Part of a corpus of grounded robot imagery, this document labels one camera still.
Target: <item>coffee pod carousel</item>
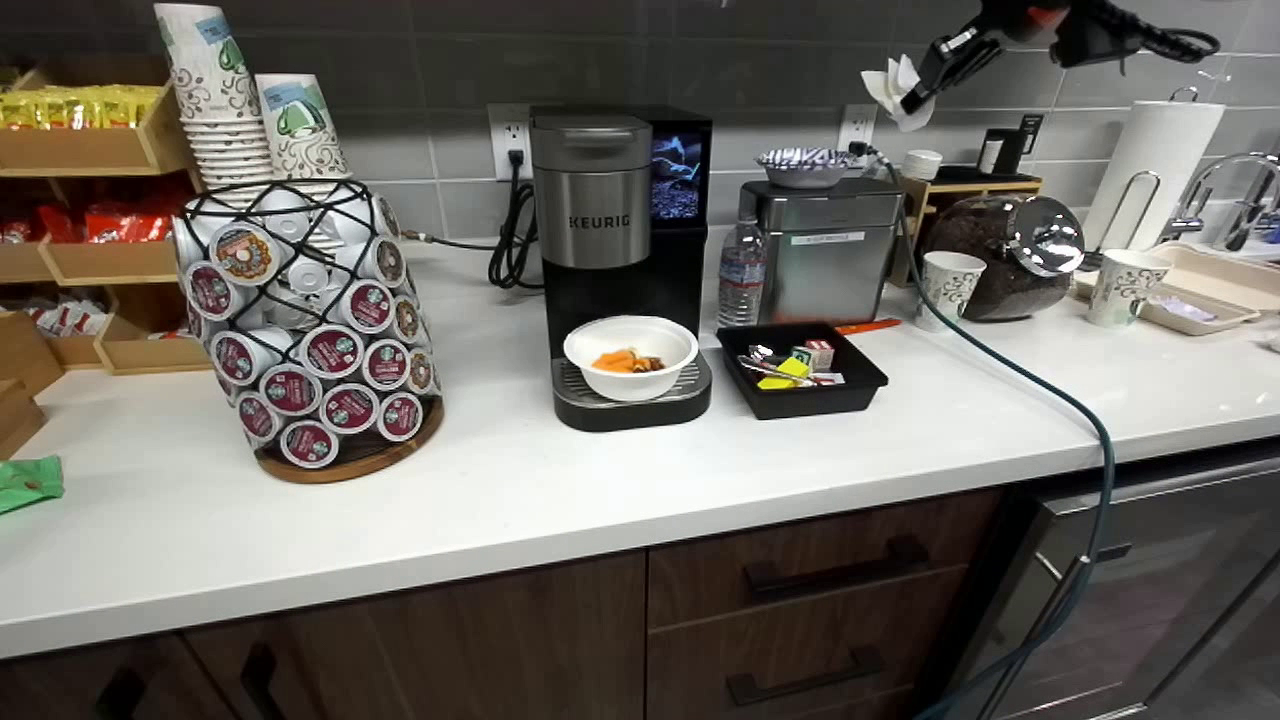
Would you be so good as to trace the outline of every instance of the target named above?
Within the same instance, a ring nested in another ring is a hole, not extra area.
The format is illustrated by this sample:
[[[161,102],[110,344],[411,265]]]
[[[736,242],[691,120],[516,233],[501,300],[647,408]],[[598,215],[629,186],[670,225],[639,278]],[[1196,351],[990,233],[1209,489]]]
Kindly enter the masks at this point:
[[[282,481],[379,474],[443,421],[431,335],[375,210],[360,182],[265,182],[176,215],[192,328]]]

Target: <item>single-serve coffee maker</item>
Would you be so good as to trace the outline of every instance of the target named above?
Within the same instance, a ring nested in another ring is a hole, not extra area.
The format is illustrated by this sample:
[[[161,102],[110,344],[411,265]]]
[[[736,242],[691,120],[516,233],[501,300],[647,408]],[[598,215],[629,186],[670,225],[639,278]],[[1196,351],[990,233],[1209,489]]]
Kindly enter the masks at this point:
[[[714,126],[670,109],[537,109],[533,178],[555,418],[574,427],[695,421],[709,361],[647,406],[598,395],[566,335],[600,315],[670,315],[701,328]]]
[[[764,235],[764,323],[874,320],[904,195],[887,182],[746,186],[739,225]]]

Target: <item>faucet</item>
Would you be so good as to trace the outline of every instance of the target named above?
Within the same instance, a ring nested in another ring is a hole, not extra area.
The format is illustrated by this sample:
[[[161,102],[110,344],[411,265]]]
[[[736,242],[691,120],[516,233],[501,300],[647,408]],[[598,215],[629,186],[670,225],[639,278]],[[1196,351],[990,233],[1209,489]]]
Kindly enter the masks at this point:
[[[1232,252],[1246,247],[1251,225],[1259,221],[1259,212],[1268,212],[1268,195],[1272,195],[1272,186],[1277,186],[1277,178],[1280,178],[1280,157],[1277,157],[1277,152],[1232,152],[1232,157],[1220,157],[1220,162],[1206,164],[1206,170],[1193,178],[1179,210],[1168,215],[1168,225],[1163,225],[1163,233],[1160,233],[1160,243],[1172,243],[1172,242],[1179,242],[1186,233],[1206,233],[1206,204],[1211,202],[1220,174],[1225,174],[1225,170],[1237,170],[1237,164],[1255,164],[1255,170],[1265,170],[1265,178],[1251,182],[1249,195],[1241,202],[1237,221],[1232,221],[1227,233],[1225,233],[1225,247],[1232,247]]]

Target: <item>countertop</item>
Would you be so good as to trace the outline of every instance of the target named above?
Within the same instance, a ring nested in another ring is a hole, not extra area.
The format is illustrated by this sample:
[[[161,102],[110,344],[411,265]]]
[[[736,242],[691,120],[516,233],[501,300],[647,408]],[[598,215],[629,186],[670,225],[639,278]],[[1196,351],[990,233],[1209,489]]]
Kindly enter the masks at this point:
[[[68,496],[0,518],[0,655],[215,623],[395,590],[651,549],[1091,467],[1091,434],[914,323],[865,335],[891,376],[868,413],[751,421],[720,371],[709,418],[574,434],[552,418],[540,295],[483,257],[416,261],[449,421],[411,459],[301,489],[265,478],[214,376],[74,371],[21,455],[64,455]],[[1090,402],[1126,459],[1280,436],[1280,358],[1091,328],[1077,300],[978,328]]]

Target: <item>green cloth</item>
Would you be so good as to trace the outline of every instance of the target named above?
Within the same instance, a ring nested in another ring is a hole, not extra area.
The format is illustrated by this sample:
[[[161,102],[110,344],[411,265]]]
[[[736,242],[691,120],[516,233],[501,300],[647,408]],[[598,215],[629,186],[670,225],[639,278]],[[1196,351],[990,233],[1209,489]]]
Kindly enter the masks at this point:
[[[64,466],[56,455],[0,466],[0,518],[59,496]]]

